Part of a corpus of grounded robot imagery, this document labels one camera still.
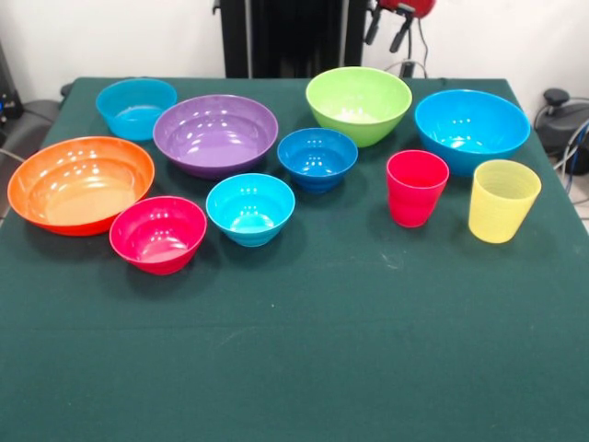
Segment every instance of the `bowl rim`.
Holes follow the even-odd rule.
[[[427,157],[432,157],[436,161],[439,161],[444,166],[445,178],[441,182],[439,182],[438,184],[434,184],[433,186],[425,186],[425,187],[424,186],[414,186],[414,185],[407,184],[406,182],[399,180],[395,175],[393,175],[390,172],[390,163],[392,163],[393,160],[397,159],[401,155],[415,154],[415,153],[424,154]],[[450,179],[450,167],[448,166],[448,164],[444,161],[444,159],[442,157],[439,157],[436,154],[434,154],[428,150],[420,150],[420,149],[399,150],[398,152],[395,152],[393,155],[391,155],[390,158],[387,160],[387,177],[404,187],[408,187],[408,188],[415,189],[418,191],[429,191],[431,189],[437,189],[440,186],[446,185],[446,183]]]
[[[21,168],[23,168],[25,166],[25,164],[29,163],[30,161],[32,162],[33,160],[35,160],[38,157],[43,157],[44,155],[47,155],[47,153],[52,152],[53,150],[57,150],[58,148],[60,148],[62,145],[66,145],[72,142],[79,142],[79,141],[85,141],[85,140],[116,140],[118,142],[124,143],[126,144],[129,148],[133,149],[135,152],[139,152],[139,155],[143,156],[146,160],[147,163],[149,164],[150,168],[147,171],[148,175],[147,175],[147,180],[145,183],[145,190],[141,193],[141,195],[135,196],[135,201],[133,204],[137,204],[137,202],[143,200],[145,198],[145,196],[149,193],[149,190],[151,189],[151,186],[154,183],[154,180],[156,178],[156,164],[154,163],[154,160],[151,158],[151,156],[143,149],[141,148],[139,145],[129,141],[129,140],[125,140],[122,138],[117,138],[116,136],[103,136],[103,135],[97,135],[97,136],[81,136],[78,138],[70,138],[67,140],[63,140],[60,141],[58,143],[54,143],[52,145],[49,145],[47,147],[44,147],[42,150],[40,150],[39,152],[37,152],[36,154],[31,155],[29,158],[27,158],[27,160],[20,164],[20,166],[18,166],[18,168],[12,173],[12,176],[10,177],[10,181],[8,182],[8,186],[6,187],[7,190],[7,196],[8,196],[8,203],[10,204],[10,207],[12,208],[12,210],[14,210],[20,217],[22,217],[23,219],[29,221],[32,224],[36,224],[37,226],[40,227],[56,227],[56,228],[68,228],[68,227],[82,227],[82,226],[91,226],[95,223],[99,223],[102,221],[106,221],[116,215],[118,215],[119,213],[115,213],[112,215],[108,215],[108,216],[104,216],[100,219],[95,219],[93,221],[89,221],[87,223],[84,224],[53,224],[53,223],[49,223],[46,220],[43,220],[42,218],[40,219],[33,219],[32,217],[23,214],[20,210],[18,210],[15,205],[14,202],[12,200],[12,192],[10,191],[13,186],[16,186],[16,179],[17,179],[17,175],[20,171]]]
[[[201,99],[210,99],[210,98],[229,98],[229,99],[239,99],[241,101],[248,101],[258,107],[263,108],[266,112],[268,112],[268,114],[271,117],[272,123],[273,123],[270,141],[268,142],[268,145],[266,147],[264,147],[255,157],[250,157],[250,158],[246,159],[245,161],[241,161],[239,163],[232,163],[232,164],[225,165],[225,166],[215,166],[215,167],[207,167],[207,166],[202,166],[202,165],[198,165],[198,164],[185,163],[183,161],[180,161],[177,158],[174,158],[168,152],[166,152],[159,145],[158,137],[156,137],[157,127],[164,120],[166,115],[169,112],[172,112],[174,109],[176,109],[177,107],[179,107],[183,104],[190,103],[190,102],[196,102]],[[278,132],[279,132],[279,125],[278,125],[278,120],[276,119],[276,115],[274,115],[274,112],[272,112],[267,106],[263,105],[259,101],[256,101],[255,99],[250,99],[248,97],[242,97],[240,95],[235,95],[235,94],[208,94],[208,95],[199,95],[198,97],[192,97],[190,99],[184,99],[180,103],[176,103],[175,105],[171,106],[170,108],[164,110],[162,112],[162,114],[159,116],[159,118],[157,119],[156,124],[154,124],[154,130],[153,130],[152,136],[153,136],[154,144],[157,147],[157,150],[159,150],[167,159],[169,159],[173,163],[181,164],[182,166],[186,166],[186,167],[192,168],[192,169],[199,169],[199,170],[210,170],[210,169],[223,170],[223,169],[239,168],[240,166],[244,166],[244,165],[250,163],[251,161],[262,158],[264,155],[266,155],[268,153],[268,151],[270,149],[272,149],[272,146],[274,145],[274,143],[276,143],[276,139],[278,138]]]
[[[396,83],[401,84],[401,87],[403,87],[409,93],[409,99],[408,99],[407,107],[405,107],[404,110],[396,113],[392,117],[385,118],[385,119],[380,119],[380,120],[378,120],[376,122],[345,122],[343,120],[338,120],[337,118],[333,118],[332,116],[327,115],[326,113],[320,111],[318,109],[318,107],[312,103],[311,99],[309,98],[309,89],[311,88],[311,85],[313,84],[313,82],[315,82],[318,78],[320,78],[322,76],[327,76],[327,75],[329,75],[329,74],[331,74],[331,73],[333,73],[335,71],[337,71],[337,72],[341,72],[341,71],[372,71],[372,72],[378,73],[379,75],[388,76],[390,78],[393,78],[393,81],[395,81]],[[318,76],[314,76],[313,78],[311,78],[311,81],[309,81],[309,83],[306,85],[306,88],[305,88],[305,98],[306,98],[306,102],[308,103],[308,105],[310,106],[310,108],[313,111],[315,111],[316,113],[320,114],[321,116],[323,116],[325,118],[328,118],[330,120],[333,120],[334,122],[341,122],[341,123],[349,124],[349,125],[352,125],[352,126],[358,126],[358,127],[366,127],[366,126],[371,126],[371,125],[375,125],[375,124],[382,124],[382,123],[385,123],[385,122],[392,122],[392,121],[396,120],[397,118],[402,117],[403,115],[405,115],[405,113],[407,113],[407,111],[411,107],[411,104],[413,103],[413,93],[411,92],[411,88],[401,78],[399,78],[398,76],[393,76],[391,73],[389,73],[387,71],[383,71],[383,70],[380,70],[380,69],[376,69],[374,67],[367,67],[367,66],[343,66],[343,67],[336,67],[334,69],[329,69],[328,71],[322,72]]]
[[[306,132],[326,132],[326,133],[332,133],[332,134],[336,134],[337,136],[343,137],[346,140],[347,145],[351,145],[354,147],[354,158],[353,158],[352,162],[349,165],[347,165],[344,169],[339,170],[338,172],[332,173],[330,175],[310,176],[310,175],[305,175],[303,173],[297,172],[294,169],[291,169],[290,167],[288,167],[288,165],[286,164],[286,162],[284,161],[284,158],[283,158],[283,151],[284,151],[283,143],[288,138],[290,138],[292,135],[306,133]],[[340,175],[347,173],[351,168],[353,168],[354,164],[356,164],[356,162],[358,161],[358,145],[348,135],[342,134],[341,132],[338,132],[338,131],[334,131],[333,129],[328,129],[326,127],[307,127],[305,129],[299,129],[297,131],[290,132],[287,136],[285,136],[285,138],[283,138],[281,140],[281,142],[278,144],[278,147],[276,148],[276,156],[278,157],[278,161],[283,165],[283,167],[286,170],[288,170],[288,172],[293,173],[297,176],[305,177],[310,180],[313,180],[313,179],[324,180],[326,178],[339,177]]]
[[[244,232],[237,232],[235,230],[230,230],[224,226],[222,226],[221,224],[219,224],[217,222],[217,220],[214,218],[214,216],[211,215],[211,210],[209,208],[210,203],[211,203],[211,197],[214,194],[214,191],[217,190],[218,187],[220,187],[222,184],[224,184],[226,181],[231,181],[231,180],[239,180],[239,179],[244,179],[246,177],[263,177],[264,180],[272,180],[272,181],[276,181],[279,182],[279,185],[282,185],[285,189],[288,190],[288,193],[291,197],[291,208],[290,211],[288,212],[288,215],[286,215],[284,217],[284,219],[272,226],[272,227],[268,227],[265,228],[259,232],[253,232],[253,233],[244,233]],[[204,208],[206,209],[206,214],[209,216],[209,218],[211,218],[211,221],[213,221],[213,224],[215,224],[220,230],[224,231],[224,232],[230,232],[232,235],[252,235],[252,234],[259,234],[259,233],[264,233],[264,232],[271,232],[277,228],[282,227],[284,224],[286,224],[286,222],[290,219],[290,217],[293,215],[293,212],[295,211],[295,206],[296,206],[296,198],[295,198],[295,193],[293,192],[293,189],[291,189],[291,186],[289,186],[288,184],[286,184],[283,180],[273,177],[272,175],[268,175],[266,173],[240,173],[238,175],[234,175],[232,177],[229,178],[225,178],[222,181],[219,181],[218,183],[216,183],[214,185],[214,187],[211,189],[211,191],[209,192],[209,194],[206,197],[206,202],[204,204]]]
[[[98,113],[100,113],[100,115],[102,115],[105,118],[107,118],[107,117],[113,118],[113,119],[117,118],[116,114],[114,114],[112,112],[107,112],[104,110],[104,106],[102,106],[101,101],[104,99],[105,94],[109,90],[113,90],[115,87],[119,87],[119,86],[125,85],[127,83],[157,83],[158,85],[164,86],[172,92],[173,99],[171,100],[172,104],[170,106],[174,106],[174,104],[178,101],[178,91],[172,85],[170,85],[167,81],[160,80],[159,78],[148,77],[148,76],[140,76],[140,77],[136,77],[136,78],[125,78],[123,80],[115,81],[114,83],[111,83],[108,86],[102,88],[102,90],[100,90],[100,92],[98,93],[96,100],[95,100],[95,106],[96,106]]]
[[[182,198],[181,196],[175,196],[175,195],[159,195],[159,196],[153,196],[151,198],[145,198],[144,200],[135,203],[129,207],[127,207],[125,210],[123,210],[122,212],[120,212],[115,218],[114,221],[112,221],[112,224],[110,225],[110,229],[109,229],[109,243],[110,246],[112,247],[112,249],[124,260],[126,260],[127,262],[131,263],[131,264],[140,264],[140,265],[149,265],[149,264],[160,264],[162,262],[169,262],[172,261],[174,259],[177,259],[179,257],[173,258],[172,260],[163,260],[163,261],[155,261],[155,262],[145,262],[145,261],[141,261],[141,260],[136,260],[135,258],[130,257],[129,255],[126,255],[124,253],[122,253],[113,243],[112,241],[112,232],[113,229],[115,227],[115,225],[117,224],[117,222],[121,221],[121,217],[123,216],[123,214],[125,214],[126,212],[132,210],[132,209],[136,209],[137,207],[143,205],[143,204],[149,204],[152,203],[153,201],[164,201],[164,200],[174,200],[174,201],[182,201],[183,203],[188,203],[189,205],[192,205],[194,207],[196,207],[197,212],[202,216],[202,220],[204,221],[204,229],[202,230],[202,233],[199,234],[199,236],[197,237],[198,239],[194,242],[194,244],[192,244],[189,248],[187,248],[186,250],[184,250],[184,253],[182,253],[180,256],[186,256],[188,253],[191,253],[192,251],[194,251],[195,249],[197,249],[202,241],[204,240],[204,236],[206,235],[206,230],[209,226],[209,222],[206,216],[206,213],[202,210],[202,208],[196,204],[194,201],[191,201],[187,198]]]
[[[453,148],[450,147],[449,145],[444,145],[442,143],[440,143],[437,140],[434,140],[433,138],[431,138],[430,135],[428,135],[423,129],[422,129],[422,125],[420,124],[420,119],[419,119],[419,111],[422,108],[422,104],[426,101],[428,101],[431,98],[435,98],[435,97],[439,97],[441,95],[448,95],[448,94],[463,94],[463,93],[468,93],[468,94],[473,94],[473,95],[480,95],[482,97],[487,97],[489,99],[494,99],[496,101],[502,102],[503,104],[508,105],[509,107],[511,107],[512,109],[514,109],[515,111],[517,111],[517,113],[519,114],[519,116],[521,117],[521,121],[525,122],[526,125],[526,130],[525,130],[525,136],[522,137],[522,140],[518,140],[517,143],[514,143],[513,146],[502,149],[502,150],[493,150],[492,152],[475,152],[469,149],[461,149],[461,148]],[[415,120],[415,125],[417,126],[418,130],[423,133],[425,136],[427,136],[429,139],[431,139],[432,141],[435,141],[438,145],[442,146],[445,149],[449,149],[452,151],[456,151],[456,152],[462,152],[465,154],[470,154],[470,155],[475,155],[475,156],[482,156],[482,157],[488,157],[489,155],[494,156],[494,155],[500,155],[500,154],[505,154],[508,152],[512,152],[515,151],[518,147],[520,147],[521,145],[523,145],[527,139],[529,138],[532,129],[531,129],[531,125],[529,120],[527,119],[527,117],[525,116],[524,111],[517,105],[515,105],[514,103],[512,103],[511,101],[509,101],[508,99],[504,99],[503,97],[499,97],[498,95],[495,94],[491,94],[490,92],[485,92],[484,90],[476,90],[476,89],[448,89],[448,90],[440,90],[438,92],[434,92],[431,95],[428,95],[427,97],[425,97],[424,99],[422,99],[418,105],[415,108],[415,112],[414,112],[414,120]]]

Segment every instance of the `red bowl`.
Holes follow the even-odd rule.
[[[127,262],[153,274],[171,274],[192,259],[207,219],[195,203],[177,196],[141,201],[117,216],[110,245]]]

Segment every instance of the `plastic cup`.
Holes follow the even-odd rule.
[[[495,159],[475,170],[468,228],[493,244],[509,241],[524,222],[542,189],[534,170],[506,159]]]
[[[402,227],[423,226],[444,190],[450,169],[424,150],[404,150],[387,162],[388,207]]]

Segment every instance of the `yellow cup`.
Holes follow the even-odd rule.
[[[475,170],[468,228],[486,242],[514,237],[542,189],[534,170],[506,159],[482,163]]]

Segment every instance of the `blue bowl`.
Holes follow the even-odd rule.
[[[485,161],[511,157],[530,135],[517,106],[477,90],[426,97],[415,110],[415,122],[425,148],[441,157],[453,175],[465,177]]]
[[[282,180],[260,173],[227,178],[213,187],[206,212],[244,247],[259,247],[278,235],[295,209],[295,195]]]
[[[104,88],[96,107],[111,132],[130,141],[151,140],[159,116],[176,104],[176,89],[153,78],[122,80]]]
[[[304,191],[323,193],[343,180],[358,159],[358,147],[330,129],[303,129],[281,141],[278,159]]]

